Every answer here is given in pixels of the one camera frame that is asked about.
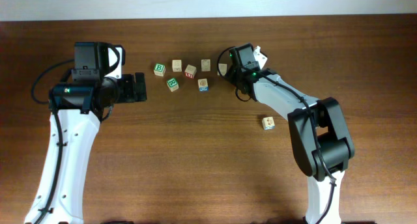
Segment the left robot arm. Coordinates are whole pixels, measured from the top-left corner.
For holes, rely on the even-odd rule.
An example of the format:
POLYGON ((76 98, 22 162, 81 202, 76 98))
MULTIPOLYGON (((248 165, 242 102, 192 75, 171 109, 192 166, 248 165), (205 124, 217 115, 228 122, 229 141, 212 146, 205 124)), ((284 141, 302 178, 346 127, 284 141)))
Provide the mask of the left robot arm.
POLYGON ((141 72, 52 88, 48 151, 25 223, 83 223, 85 177, 95 137, 109 117, 104 110, 146 99, 141 72))

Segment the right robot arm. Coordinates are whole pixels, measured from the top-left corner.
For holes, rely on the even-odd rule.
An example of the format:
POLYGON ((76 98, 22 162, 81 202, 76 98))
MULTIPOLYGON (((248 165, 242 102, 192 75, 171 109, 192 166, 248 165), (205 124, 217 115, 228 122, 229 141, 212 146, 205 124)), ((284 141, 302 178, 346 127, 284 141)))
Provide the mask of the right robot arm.
POLYGON ((226 51, 231 67, 222 77, 235 92, 267 105, 288 122, 293 156, 308 183, 304 223, 341 223, 340 186, 355 149, 338 101, 308 96, 284 82, 266 68, 260 47, 244 44, 226 51))

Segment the car picture yellow block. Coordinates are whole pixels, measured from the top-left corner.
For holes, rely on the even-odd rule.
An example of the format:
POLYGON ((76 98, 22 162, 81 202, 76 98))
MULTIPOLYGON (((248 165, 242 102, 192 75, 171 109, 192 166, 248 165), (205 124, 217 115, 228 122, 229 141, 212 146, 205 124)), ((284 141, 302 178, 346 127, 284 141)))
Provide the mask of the car picture yellow block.
POLYGON ((262 125, 264 130, 271 130, 275 128, 273 117, 265 117, 262 119, 262 125))

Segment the shell picture Q block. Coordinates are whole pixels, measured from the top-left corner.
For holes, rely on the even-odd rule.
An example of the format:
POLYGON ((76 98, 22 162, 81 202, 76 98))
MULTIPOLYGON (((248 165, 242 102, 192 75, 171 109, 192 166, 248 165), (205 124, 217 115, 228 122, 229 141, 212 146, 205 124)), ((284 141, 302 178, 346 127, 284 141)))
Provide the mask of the shell picture Q block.
POLYGON ((197 83, 198 83, 198 87, 199 87, 200 92, 205 92, 205 91, 209 90, 209 84, 208 84, 207 78, 198 79, 197 83))

